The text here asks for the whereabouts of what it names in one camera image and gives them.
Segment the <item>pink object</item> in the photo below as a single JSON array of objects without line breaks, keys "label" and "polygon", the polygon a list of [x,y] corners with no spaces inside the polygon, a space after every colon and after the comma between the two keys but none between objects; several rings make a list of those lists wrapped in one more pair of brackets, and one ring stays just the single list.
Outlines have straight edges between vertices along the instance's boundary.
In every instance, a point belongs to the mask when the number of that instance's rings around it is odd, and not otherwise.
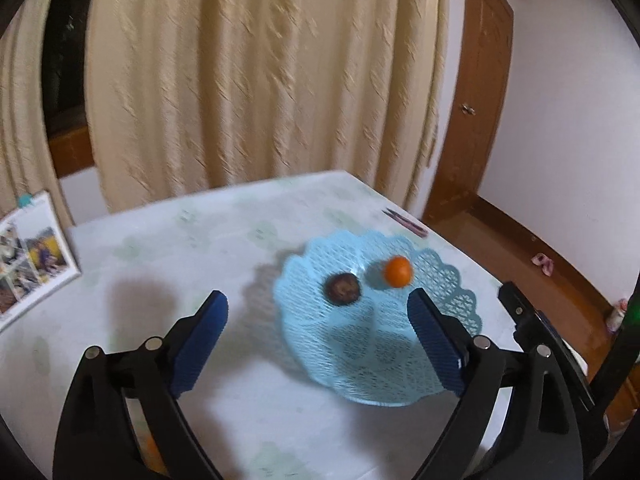
[{"label": "pink object", "polygon": [[531,263],[535,266],[542,267],[542,272],[545,276],[551,276],[554,272],[554,261],[544,253],[536,254]]},{"label": "pink object", "polygon": [[607,330],[615,334],[622,325],[623,319],[625,319],[626,314],[626,304],[627,300],[619,300],[614,306],[613,311],[607,317],[605,324],[607,325]]}]

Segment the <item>slipper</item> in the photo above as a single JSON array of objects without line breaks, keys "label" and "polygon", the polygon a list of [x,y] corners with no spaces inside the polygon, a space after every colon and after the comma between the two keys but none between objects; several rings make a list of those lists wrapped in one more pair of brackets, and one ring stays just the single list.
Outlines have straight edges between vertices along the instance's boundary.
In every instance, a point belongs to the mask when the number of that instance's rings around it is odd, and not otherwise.
[{"label": "slipper", "polygon": [[554,261],[551,258],[546,258],[546,262],[542,264],[542,272],[545,276],[551,277],[554,272]]},{"label": "slipper", "polygon": [[546,254],[538,253],[531,259],[531,263],[539,267],[543,265],[548,259],[549,258],[546,256]]}]

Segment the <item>white tablecloth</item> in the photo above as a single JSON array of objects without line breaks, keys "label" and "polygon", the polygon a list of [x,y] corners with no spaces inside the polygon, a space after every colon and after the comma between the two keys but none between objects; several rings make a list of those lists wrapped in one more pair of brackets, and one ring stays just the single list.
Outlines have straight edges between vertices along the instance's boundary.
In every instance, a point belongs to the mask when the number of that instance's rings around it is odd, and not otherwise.
[{"label": "white tablecloth", "polygon": [[[229,322],[180,406],[228,479],[411,478],[456,404],[446,392],[406,408],[349,402],[305,379],[274,325],[271,287],[284,258],[336,229],[403,234],[436,250],[474,291],[482,332],[519,349],[500,283],[435,233],[412,235],[389,200],[341,171],[235,186],[155,203],[71,229],[83,276],[0,334],[0,413],[51,476],[66,390],[85,348],[136,348],[191,315],[213,289]],[[502,392],[489,446],[509,393]]]}]

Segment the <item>book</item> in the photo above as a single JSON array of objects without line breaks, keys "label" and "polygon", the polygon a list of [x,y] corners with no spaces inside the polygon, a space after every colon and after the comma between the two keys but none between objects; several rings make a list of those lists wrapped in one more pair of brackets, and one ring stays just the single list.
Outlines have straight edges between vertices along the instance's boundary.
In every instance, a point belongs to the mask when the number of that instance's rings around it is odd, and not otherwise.
[{"label": "book", "polygon": [[80,275],[46,191],[0,221],[0,331]]}]

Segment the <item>door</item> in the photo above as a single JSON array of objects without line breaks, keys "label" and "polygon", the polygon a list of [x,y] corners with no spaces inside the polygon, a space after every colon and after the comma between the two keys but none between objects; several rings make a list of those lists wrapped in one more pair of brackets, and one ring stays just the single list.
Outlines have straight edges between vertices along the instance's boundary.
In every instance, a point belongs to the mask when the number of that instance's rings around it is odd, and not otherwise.
[{"label": "door", "polygon": [[456,94],[426,223],[469,208],[477,197],[502,111],[512,37],[506,0],[466,0]]}]

